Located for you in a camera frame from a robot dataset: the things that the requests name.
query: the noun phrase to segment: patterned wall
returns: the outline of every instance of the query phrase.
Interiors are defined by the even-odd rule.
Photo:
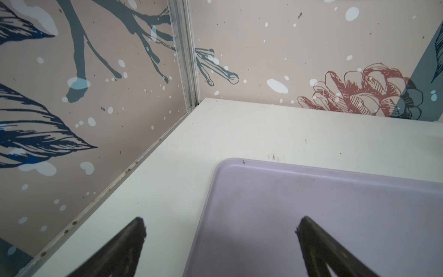
[[[440,0],[190,0],[190,9],[201,99],[443,113]]]
[[[166,0],[1,0],[0,47],[5,264],[41,251],[186,108]]]

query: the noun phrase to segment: purple tray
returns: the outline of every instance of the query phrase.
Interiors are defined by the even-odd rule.
[[[443,274],[443,184],[233,158],[215,171],[184,276],[307,276],[305,215],[382,277]]]

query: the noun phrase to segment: white tabletop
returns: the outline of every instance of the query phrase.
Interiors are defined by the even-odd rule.
[[[136,216],[136,276],[181,277],[216,166],[241,157],[443,182],[443,124],[206,98],[38,270],[65,276]]]

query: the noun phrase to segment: flower illustration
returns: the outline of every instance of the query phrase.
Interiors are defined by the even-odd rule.
[[[375,63],[349,71],[344,82],[333,71],[314,85],[313,101],[298,97],[303,108],[385,117],[419,119],[423,93],[396,68]]]

